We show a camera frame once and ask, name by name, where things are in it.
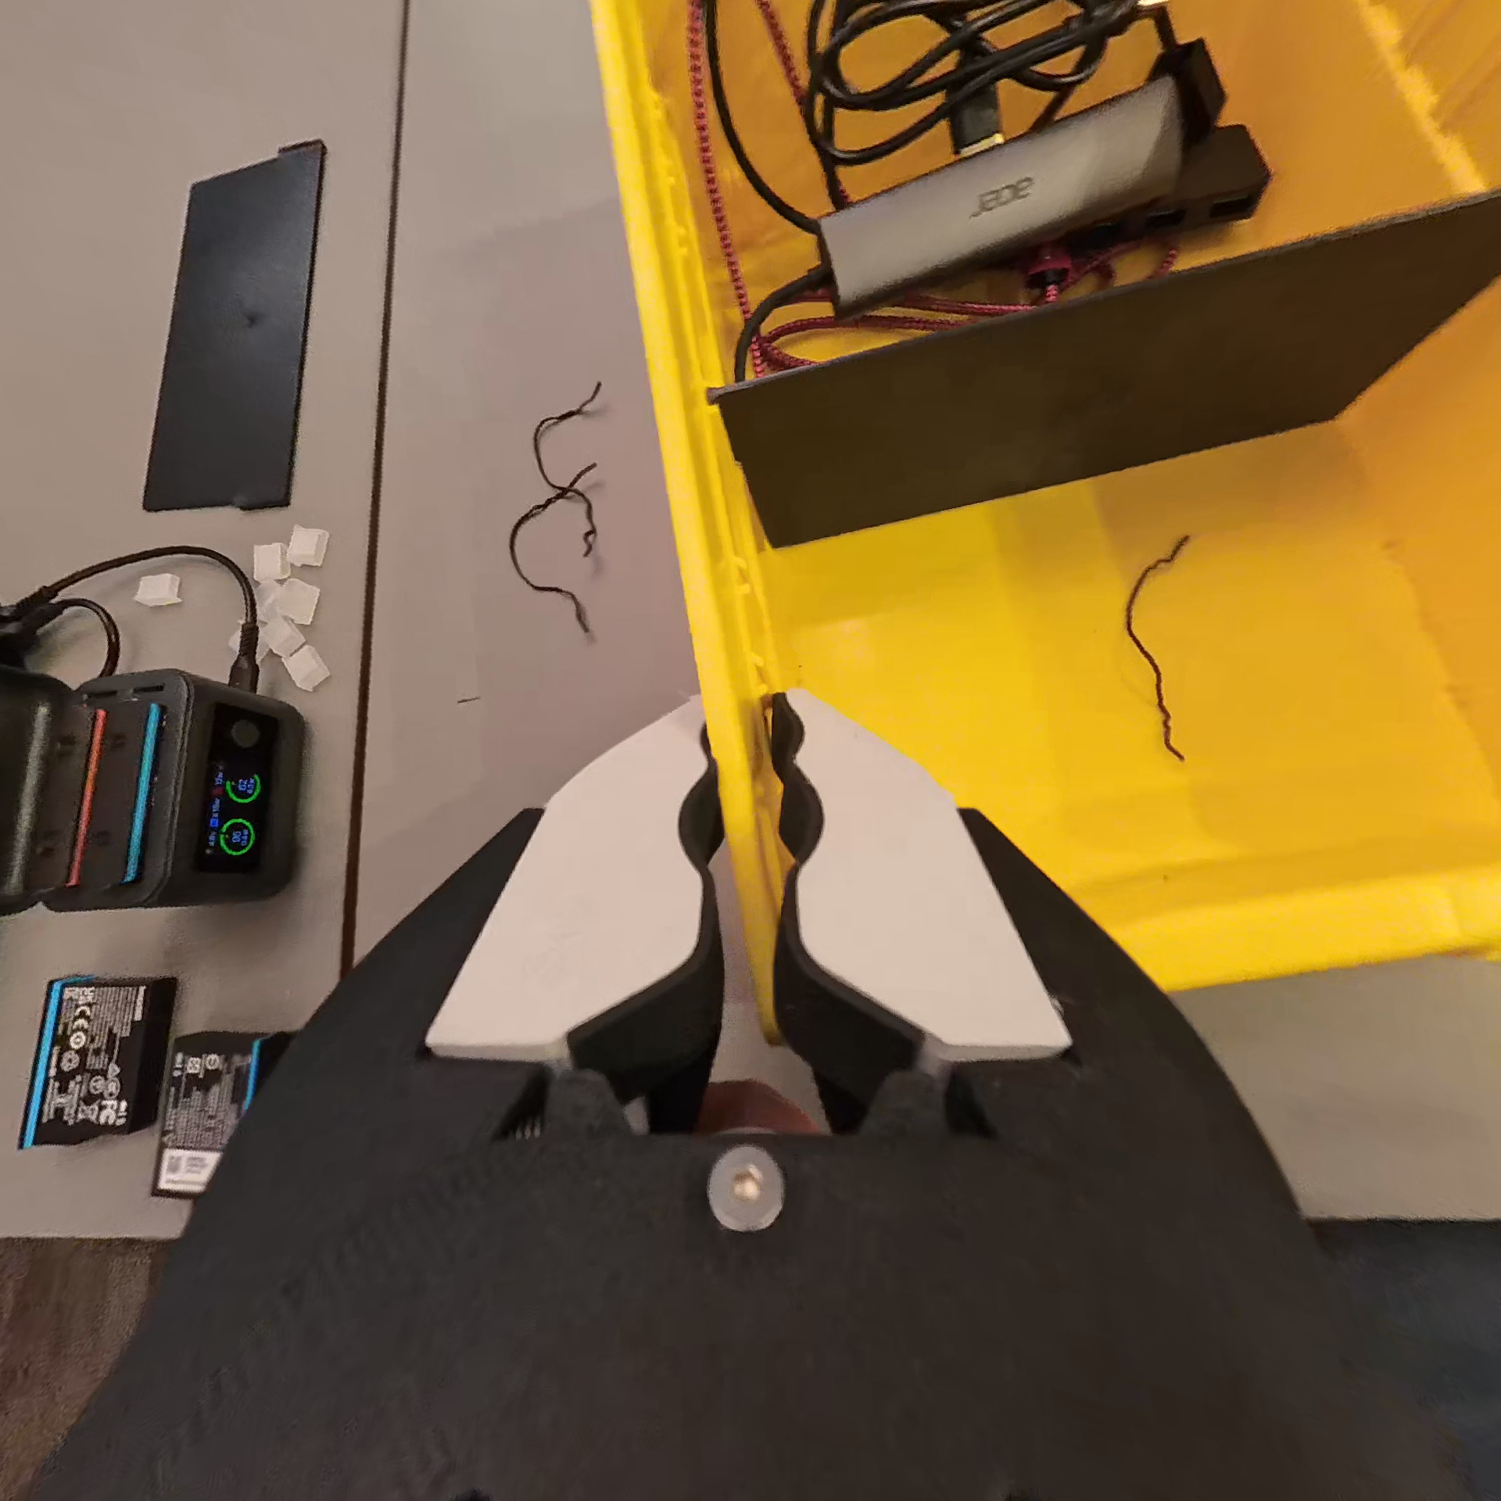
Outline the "black usb hub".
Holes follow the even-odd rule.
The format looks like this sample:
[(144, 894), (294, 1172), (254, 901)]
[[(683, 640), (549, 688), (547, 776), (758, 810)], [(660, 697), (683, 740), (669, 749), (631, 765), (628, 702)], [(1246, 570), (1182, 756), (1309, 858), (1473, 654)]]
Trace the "black usb hub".
[(1185, 109), (1185, 149), (1173, 186), (1064, 233), (1062, 245), (1082, 261), (1142, 240), (1196, 233), (1248, 220), (1262, 206), (1271, 168), (1246, 125), (1223, 122), (1226, 86), (1201, 38), (1182, 41), (1167, 14), (1157, 16), (1159, 56), (1150, 81), (1173, 79)]

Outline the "person's left hand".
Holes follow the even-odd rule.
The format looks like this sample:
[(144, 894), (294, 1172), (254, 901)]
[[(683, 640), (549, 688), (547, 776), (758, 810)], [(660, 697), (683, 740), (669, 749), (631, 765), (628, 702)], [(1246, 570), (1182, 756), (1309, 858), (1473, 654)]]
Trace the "person's left hand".
[(694, 1128), (698, 1135), (824, 1135), (796, 1101), (762, 1079), (712, 1081)]

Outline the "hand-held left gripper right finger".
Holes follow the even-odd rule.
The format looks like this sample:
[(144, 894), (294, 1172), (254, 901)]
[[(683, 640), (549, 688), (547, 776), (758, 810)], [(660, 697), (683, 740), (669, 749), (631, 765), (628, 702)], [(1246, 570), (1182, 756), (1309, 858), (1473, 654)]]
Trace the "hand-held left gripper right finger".
[(892, 1076), (1062, 1058), (1060, 1004), (957, 799), (807, 688), (774, 697), (771, 745), (790, 858), (776, 1028), (832, 1130), (853, 1133)]

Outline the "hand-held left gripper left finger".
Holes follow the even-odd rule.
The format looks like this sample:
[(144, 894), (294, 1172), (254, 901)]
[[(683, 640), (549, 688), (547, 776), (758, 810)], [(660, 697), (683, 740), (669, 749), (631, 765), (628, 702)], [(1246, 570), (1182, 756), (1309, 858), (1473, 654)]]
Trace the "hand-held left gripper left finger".
[(692, 1133), (721, 1047), (721, 774), (699, 697), (542, 810), (426, 1033), (437, 1058), (594, 1072)]

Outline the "dark grey usb hub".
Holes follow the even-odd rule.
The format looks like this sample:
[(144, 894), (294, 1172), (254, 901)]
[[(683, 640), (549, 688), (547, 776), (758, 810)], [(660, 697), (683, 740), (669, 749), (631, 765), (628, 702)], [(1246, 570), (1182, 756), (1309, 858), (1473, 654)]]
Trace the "dark grey usb hub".
[(953, 161), (819, 224), (839, 316), (1166, 195), (1185, 157), (1171, 77)]

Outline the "black battery charger case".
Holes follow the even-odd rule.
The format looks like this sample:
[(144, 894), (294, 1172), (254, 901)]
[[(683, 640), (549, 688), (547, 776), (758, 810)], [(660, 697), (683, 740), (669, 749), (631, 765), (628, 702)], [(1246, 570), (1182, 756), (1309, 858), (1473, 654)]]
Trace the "black battery charger case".
[(2, 669), (2, 913), (222, 908), (295, 865), (306, 724), (165, 669)]

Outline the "pile of white plastic caps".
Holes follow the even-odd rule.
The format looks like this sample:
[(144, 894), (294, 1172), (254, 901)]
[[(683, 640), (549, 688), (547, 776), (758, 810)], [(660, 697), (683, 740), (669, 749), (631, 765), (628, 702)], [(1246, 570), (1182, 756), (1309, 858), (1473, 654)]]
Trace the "pile of white plastic caps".
[(194, 561), (247, 581), (256, 610), (256, 661), (276, 661), (290, 685), (310, 695), (333, 676), (310, 636), (324, 595), (313, 574), (326, 565), (329, 543), (329, 531), (295, 524), (287, 540), (256, 543), (247, 568), (235, 570), (233, 558), (210, 551), (172, 552), (167, 560)]

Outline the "yellow plastic bin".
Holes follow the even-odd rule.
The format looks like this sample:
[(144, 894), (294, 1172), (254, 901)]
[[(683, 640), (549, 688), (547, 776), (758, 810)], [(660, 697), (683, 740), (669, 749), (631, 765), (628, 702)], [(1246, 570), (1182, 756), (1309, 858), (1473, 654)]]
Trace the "yellow plastic bin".
[[(808, 688), (983, 811), (1167, 990), (1498, 960), (1498, 286), (1341, 418), (774, 549), (710, 392), (737, 300), (685, 4), (594, 4), (669, 504), (757, 990), (783, 856), (764, 704)], [(1185, 4), (1273, 166), (1175, 272), (1461, 199), (1411, 36), (1448, 13), (1496, 123), (1489, 4)], [(1123, 610), (1137, 574), (1176, 763)]]

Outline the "black bin divider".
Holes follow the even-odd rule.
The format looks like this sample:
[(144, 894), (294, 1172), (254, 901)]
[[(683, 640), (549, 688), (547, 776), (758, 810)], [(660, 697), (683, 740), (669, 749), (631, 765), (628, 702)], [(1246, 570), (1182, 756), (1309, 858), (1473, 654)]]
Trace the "black bin divider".
[(194, 184), (147, 513), (290, 506), (324, 177), (312, 140)]
[(1500, 193), (710, 392), (792, 549), (1341, 418), (1500, 272)]

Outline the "black twist tie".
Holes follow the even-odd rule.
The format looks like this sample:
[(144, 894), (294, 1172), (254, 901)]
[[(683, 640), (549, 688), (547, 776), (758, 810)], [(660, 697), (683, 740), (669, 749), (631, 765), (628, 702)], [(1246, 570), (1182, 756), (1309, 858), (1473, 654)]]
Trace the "black twist tie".
[(1167, 570), (1173, 570), (1193, 540), (1194, 540), (1194, 536), (1191, 533), (1184, 534), (1184, 536), (1180, 536), (1173, 542), (1173, 545), (1169, 547), (1169, 551), (1166, 554), (1155, 556), (1153, 561), (1150, 561), (1134, 579), (1132, 590), (1128, 592), (1128, 597), (1125, 601), (1125, 610), (1123, 610), (1125, 635), (1126, 635), (1130, 645), (1135, 649), (1137, 656), (1144, 661), (1144, 665), (1151, 672), (1153, 695), (1155, 695), (1155, 706), (1157, 706), (1157, 717), (1159, 717), (1159, 727), (1160, 727), (1160, 740), (1162, 740), (1167, 754), (1180, 765), (1187, 763), (1187, 754), (1180, 749), (1180, 745), (1176, 742), (1175, 717), (1173, 717), (1173, 710), (1171, 710), (1171, 704), (1169, 704), (1166, 670), (1162, 669), (1162, 663), (1160, 663), (1159, 656), (1155, 654), (1155, 651), (1148, 645), (1146, 638), (1141, 635), (1139, 608), (1141, 608), (1142, 595), (1148, 592), (1150, 583), (1155, 577), (1166, 574)]
[(569, 588), (564, 588), (564, 586), (555, 586), (555, 585), (542, 585), (537, 579), (533, 579), (521, 563), (519, 542), (521, 542), (521, 534), (524, 533), (524, 529), (528, 526), (531, 526), (537, 520), (542, 520), (558, 504), (562, 504), (565, 501), (572, 501), (572, 502), (580, 504), (585, 511), (585, 531), (581, 534), (583, 558), (592, 558), (594, 552), (596, 552), (596, 542), (597, 542), (596, 504), (594, 504), (592, 495), (587, 493), (587, 490), (585, 490), (585, 479), (592, 477), (592, 474), (596, 470), (597, 470), (597, 463), (589, 463), (572, 477), (572, 481), (555, 484), (551, 488), (551, 493), (544, 501), (535, 502), (528, 511), (524, 511), (521, 517), (517, 517), (515, 524), (512, 526), (510, 536), (508, 536), (508, 552), (510, 552), (510, 560), (512, 560), (512, 565), (513, 565), (513, 572), (517, 574), (517, 579), (528, 590), (531, 590), (539, 595), (558, 595), (558, 597), (567, 599), (569, 604), (572, 606), (574, 618), (576, 618), (576, 624), (578, 624), (580, 631), (590, 640), (594, 638), (594, 629), (592, 629), (589, 611), (587, 611), (587, 606), (585, 606), (583, 599), (574, 590), (569, 590)]
[(589, 395), (587, 395), (581, 402), (578, 402), (578, 404), (574, 404), (574, 406), (571, 406), (571, 408), (567, 408), (567, 409), (564, 409), (564, 411), (558, 411), (558, 413), (553, 413), (553, 415), (549, 415), (549, 417), (544, 417), (540, 422), (537, 422), (537, 424), (535, 424), (535, 429), (533, 429), (533, 438), (531, 438), (531, 443), (533, 443), (533, 459), (535, 459), (535, 465), (537, 465), (537, 470), (539, 470), (540, 479), (542, 479), (542, 481), (544, 481), (544, 483), (546, 483), (546, 484), (547, 484), (547, 486), (549, 486), (555, 493), (564, 492), (564, 490), (569, 490), (569, 488), (572, 488), (572, 486), (578, 486), (578, 483), (581, 481), (581, 477), (583, 477), (583, 476), (589, 476), (589, 472), (594, 468), (594, 465), (587, 465), (587, 468), (585, 468), (585, 470), (581, 470), (578, 476), (574, 476), (574, 479), (572, 479), (572, 481), (569, 481), (569, 483), (564, 483), (564, 481), (556, 479), (556, 477), (551, 474), (551, 470), (549, 470), (549, 467), (547, 467), (547, 463), (546, 463), (546, 456), (544, 456), (546, 438), (547, 438), (553, 431), (556, 431), (558, 427), (562, 427), (562, 425), (565, 425), (565, 424), (569, 424), (569, 422), (574, 422), (574, 420), (580, 420), (580, 418), (587, 417), (587, 413), (590, 413), (590, 408), (592, 408), (592, 406), (599, 400), (599, 397), (603, 395), (603, 390), (605, 390), (605, 384), (603, 384), (601, 381), (597, 381), (597, 383), (594, 384), (594, 388), (590, 390), (590, 393), (589, 393)]

